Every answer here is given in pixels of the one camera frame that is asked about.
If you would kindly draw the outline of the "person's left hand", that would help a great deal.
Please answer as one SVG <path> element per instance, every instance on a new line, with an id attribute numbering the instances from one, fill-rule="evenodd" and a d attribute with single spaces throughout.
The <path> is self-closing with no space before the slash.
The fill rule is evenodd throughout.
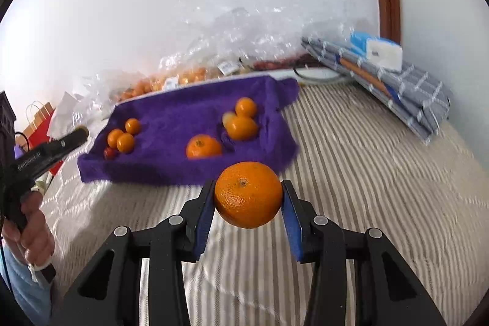
<path id="1" fill-rule="evenodd" d="M 2 237 L 13 256 L 22 264 L 44 265 L 55 251 L 55 240 L 40 206 L 42 194 L 31 191 L 22 203 L 22 212 L 27 217 L 27 226 L 22 232 L 10 221 L 5 221 Z"/>

